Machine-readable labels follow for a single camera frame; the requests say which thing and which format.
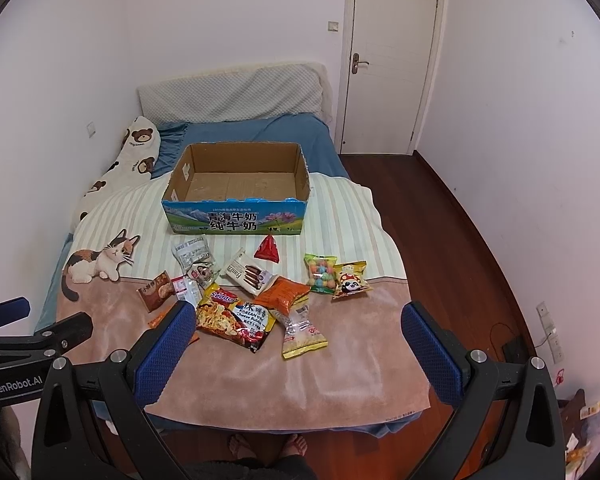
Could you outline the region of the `red white spicy strip packet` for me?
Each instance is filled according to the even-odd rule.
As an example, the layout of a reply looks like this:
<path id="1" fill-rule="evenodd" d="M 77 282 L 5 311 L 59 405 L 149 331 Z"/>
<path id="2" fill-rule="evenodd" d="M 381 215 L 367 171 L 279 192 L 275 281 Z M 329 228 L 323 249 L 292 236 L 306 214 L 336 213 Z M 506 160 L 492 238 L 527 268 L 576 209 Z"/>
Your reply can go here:
<path id="1" fill-rule="evenodd" d="M 181 275 L 177 278 L 172 278 L 171 284 L 178 300 L 187 301 L 194 308 L 198 306 L 201 300 L 201 292 L 195 280 L 192 280 L 187 275 Z"/>

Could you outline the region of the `yellow red noodle bag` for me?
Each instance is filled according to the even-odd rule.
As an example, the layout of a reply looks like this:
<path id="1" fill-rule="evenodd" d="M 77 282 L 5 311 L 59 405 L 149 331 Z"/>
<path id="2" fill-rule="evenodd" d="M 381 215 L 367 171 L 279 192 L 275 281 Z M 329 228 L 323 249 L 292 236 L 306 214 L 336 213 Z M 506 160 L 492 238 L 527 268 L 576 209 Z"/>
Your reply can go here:
<path id="1" fill-rule="evenodd" d="M 258 352 L 276 319 L 266 307 L 241 300 L 218 284 L 210 285 L 196 307 L 196 329 Z"/>

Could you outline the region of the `yellow clear cracker bag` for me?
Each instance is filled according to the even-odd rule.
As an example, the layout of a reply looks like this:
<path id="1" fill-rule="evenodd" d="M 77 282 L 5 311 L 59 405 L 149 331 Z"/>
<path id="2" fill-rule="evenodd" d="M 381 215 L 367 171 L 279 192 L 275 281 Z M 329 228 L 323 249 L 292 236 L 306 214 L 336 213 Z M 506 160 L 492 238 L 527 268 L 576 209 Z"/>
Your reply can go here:
<path id="1" fill-rule="evenodd" d="M 326 337 L 309 319 L 309 300 L 301 299 L 295 302 L 288 314 L 276 309 L 271 309 L 270 313 L 284 326 L 282 357 L 285 361 L 328 346 Z"/>

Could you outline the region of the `orange chip bag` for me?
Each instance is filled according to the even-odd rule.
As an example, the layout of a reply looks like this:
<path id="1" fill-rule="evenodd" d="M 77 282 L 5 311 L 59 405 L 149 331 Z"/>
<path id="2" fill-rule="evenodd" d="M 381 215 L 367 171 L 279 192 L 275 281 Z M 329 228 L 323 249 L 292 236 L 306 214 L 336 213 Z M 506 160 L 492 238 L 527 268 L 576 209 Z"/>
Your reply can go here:
<path id="1" fill-rule="evenodd" d="M 298 300 L 308 298 L 310 290 L 311 287 L 307 284 L 297 283 L 279 276 L 271 286 L 254 298 L 254 302 L 262 307 L 288 315 Z"/>

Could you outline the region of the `white chocolate biscuit packet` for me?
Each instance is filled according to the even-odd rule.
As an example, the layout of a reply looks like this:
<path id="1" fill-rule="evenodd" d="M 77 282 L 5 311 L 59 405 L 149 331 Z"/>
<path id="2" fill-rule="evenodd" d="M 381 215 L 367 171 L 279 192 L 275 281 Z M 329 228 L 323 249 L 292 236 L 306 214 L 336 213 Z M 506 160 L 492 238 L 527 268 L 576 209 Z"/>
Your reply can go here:
<path id="1" fill-rule="evenodd" d="M 264 266 L 260 266 L 256 260 L 249 257 L 244 248 L 240 248 L 224 264 L 221 274 L 253 297 L 268 290 L 278 279 L 276 274 L 266 270 Z"/>

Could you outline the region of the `red triangular snack packet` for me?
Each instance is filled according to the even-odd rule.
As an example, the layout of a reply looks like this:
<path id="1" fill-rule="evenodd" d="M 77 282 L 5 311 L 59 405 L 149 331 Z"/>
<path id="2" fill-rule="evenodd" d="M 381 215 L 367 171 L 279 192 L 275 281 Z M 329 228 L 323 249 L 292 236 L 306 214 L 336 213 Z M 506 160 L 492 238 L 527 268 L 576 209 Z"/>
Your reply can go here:
<path id="1" fill-rule="evenodd" d="M 254 252 L 253 257 L 256 259 L 279 263 L 279 252 L 275 238 L 272 234 L 268 234 Z"/>

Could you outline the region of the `white power strip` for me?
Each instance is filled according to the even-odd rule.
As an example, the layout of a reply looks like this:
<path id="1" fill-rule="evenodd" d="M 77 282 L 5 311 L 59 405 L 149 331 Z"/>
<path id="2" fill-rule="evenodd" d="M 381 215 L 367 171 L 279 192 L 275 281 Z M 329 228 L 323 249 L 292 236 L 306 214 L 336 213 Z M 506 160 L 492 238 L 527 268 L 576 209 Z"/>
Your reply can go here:
<path id="1" fill-rule="evenodd" d="M 538 312 L 542 329 L 544 330 L 544 336 L 541 339 L 541 341 L 534 346 L 534 348 L 549 348 L 553 362 L 555 364 L 559 364 L 565 359 L 565 357 L 564 352 L 562 352 L 562 345 L 560 344 L 557 335 L 557 328 L 555 323 L 553 322 L 552 316 L 550 315 L 550 311 L 547 309 L 544 302 L 541 302 L 536 307 L 536 312 Z"/>

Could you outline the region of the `brown pastry packet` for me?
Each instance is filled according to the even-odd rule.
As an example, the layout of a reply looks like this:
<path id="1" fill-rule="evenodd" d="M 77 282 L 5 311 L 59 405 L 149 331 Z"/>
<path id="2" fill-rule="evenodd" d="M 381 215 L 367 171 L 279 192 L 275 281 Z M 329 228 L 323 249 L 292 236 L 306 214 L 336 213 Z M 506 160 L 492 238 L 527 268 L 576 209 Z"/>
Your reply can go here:
<path id="1" fill-rule="evenodd" d="M 166 300 L 175 295 L 170 275 L 166 271 L 140 286 L 136 292 L 149 313 L 159 309 Z"/>

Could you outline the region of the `yellow panda snack bag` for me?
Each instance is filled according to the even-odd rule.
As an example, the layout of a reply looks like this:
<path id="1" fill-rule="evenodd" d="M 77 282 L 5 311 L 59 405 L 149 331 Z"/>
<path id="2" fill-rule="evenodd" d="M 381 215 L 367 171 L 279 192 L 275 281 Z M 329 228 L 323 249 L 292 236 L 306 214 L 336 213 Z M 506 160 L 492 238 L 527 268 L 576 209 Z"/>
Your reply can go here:
<path id="1" fill-rule="evenodd" d="M 365 278 L 366 266 L 367 262 L 364 260 L 336 264 L 334 266 L 335 289 L 332 300 L 369 292 L 372 286 Z"/>

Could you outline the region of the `colourful candy balls bag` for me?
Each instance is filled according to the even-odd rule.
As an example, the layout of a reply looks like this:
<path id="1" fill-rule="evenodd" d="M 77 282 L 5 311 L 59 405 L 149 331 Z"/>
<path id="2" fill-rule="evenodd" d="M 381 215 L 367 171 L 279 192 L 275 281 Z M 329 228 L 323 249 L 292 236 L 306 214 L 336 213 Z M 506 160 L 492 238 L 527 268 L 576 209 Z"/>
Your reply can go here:
<path id="1" fill-rule="evenodd" d="M 317 294 L 332 294 L 335 291 L 335 256 L 305 254 L 303 257 L 308 270 L 308 285 Z"/>

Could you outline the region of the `cream woman picture packet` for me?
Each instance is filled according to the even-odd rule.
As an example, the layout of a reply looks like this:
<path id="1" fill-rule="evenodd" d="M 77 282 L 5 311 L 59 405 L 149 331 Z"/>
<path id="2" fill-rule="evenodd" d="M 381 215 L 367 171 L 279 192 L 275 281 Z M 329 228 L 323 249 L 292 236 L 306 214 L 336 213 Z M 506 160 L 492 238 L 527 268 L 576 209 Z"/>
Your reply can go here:
<path id="1" fill-rule="evenodd" d="M 193 263 L 186 271 L 187 276 L 194 281 L 201 290 L 207 289 L 220 273 L 220 268 L 211 261 L 198 261 Z"/>

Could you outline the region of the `grey white snack bag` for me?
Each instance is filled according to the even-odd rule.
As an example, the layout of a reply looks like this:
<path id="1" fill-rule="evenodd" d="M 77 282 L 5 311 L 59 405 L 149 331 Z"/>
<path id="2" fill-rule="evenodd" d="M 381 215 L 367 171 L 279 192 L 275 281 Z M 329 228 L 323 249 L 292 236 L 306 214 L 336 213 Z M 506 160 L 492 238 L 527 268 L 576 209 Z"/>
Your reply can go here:
<path id="1" fill-rule="evenodd" d="M 195 262 L 214 262 L 208 242 L 202 235 L 196 235 L 190 240 L 175 244 L 172 247 L 172 254 L 185 273 Z"/>

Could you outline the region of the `bear print long pillow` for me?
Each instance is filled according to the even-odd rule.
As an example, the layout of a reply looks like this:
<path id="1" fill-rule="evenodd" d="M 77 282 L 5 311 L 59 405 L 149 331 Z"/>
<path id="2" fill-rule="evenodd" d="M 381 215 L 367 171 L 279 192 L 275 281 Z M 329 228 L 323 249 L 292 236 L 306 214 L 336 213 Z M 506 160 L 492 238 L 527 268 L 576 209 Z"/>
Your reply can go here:
<path id="1" fill-rule="evenodd" d="M 111 194 L 148 181 L 159 148 L 160 133 L 156 125 L 144 116 L 135 118 L 125 130 L 116 160 L 94 181 L 76 206 L 70 231 L 74 231 L 91 210 Z"/>

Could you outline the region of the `blue bed sheet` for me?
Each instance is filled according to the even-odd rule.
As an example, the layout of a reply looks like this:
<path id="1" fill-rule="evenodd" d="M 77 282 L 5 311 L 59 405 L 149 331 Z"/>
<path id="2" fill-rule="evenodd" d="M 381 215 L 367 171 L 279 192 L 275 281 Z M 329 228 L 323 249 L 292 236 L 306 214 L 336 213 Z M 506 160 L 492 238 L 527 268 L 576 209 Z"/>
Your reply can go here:
<path id="1" fill-rule="evenodd" d="M 242 120 L 241 122 L 166 122 L 155 128 L 154 139 L 160 138 L 159 151 L 152 162 L 148 162 L 151 179 L 161 177 L 172 170 L 187 145 L 198 142 L 294 142 L 300 144 L 309 172 L 319 172 L 332 178 L 349 179 L 347 170 L 336 153 L 328 128 L 324 122 L 312 114 L 283 115 L 265 119 Z M 60 274 L 64 260 L 68 258 L 73 242 L 73 232 L 87 212 L 85 206 L 78 206 L 70 231 L 61 248 L 50 287 L 35 329 L 50 325 L 55 321 L 57 295 L 60 289 Z M 405 426 L 417 420 L 420 413 L 404 416 L 394 422 L 380 422 L 368 426 L 335 428 L 334 431 L 357 431 L 382 438 L 397 434 Z"/>

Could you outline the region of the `wall socket left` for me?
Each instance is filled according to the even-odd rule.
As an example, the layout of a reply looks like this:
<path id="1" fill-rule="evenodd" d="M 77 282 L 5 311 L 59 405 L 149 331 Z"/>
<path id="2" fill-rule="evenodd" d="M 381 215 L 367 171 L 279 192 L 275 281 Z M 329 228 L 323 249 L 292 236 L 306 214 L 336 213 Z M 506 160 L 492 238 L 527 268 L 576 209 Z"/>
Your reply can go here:
<path id="1" fill-rule="evenodd" d="M 94 136 L 94 134 L 96 133 L 96 127 L 95 127 L 95 124 L 94 124 L 94 122 L 89 122 L 89 123 L 86 125 L 86 131 L 87 131 L 87 134 L 88 134 L 88 136 L 89 136 L 90 138 L 91 138 L 92 136 Z"/>

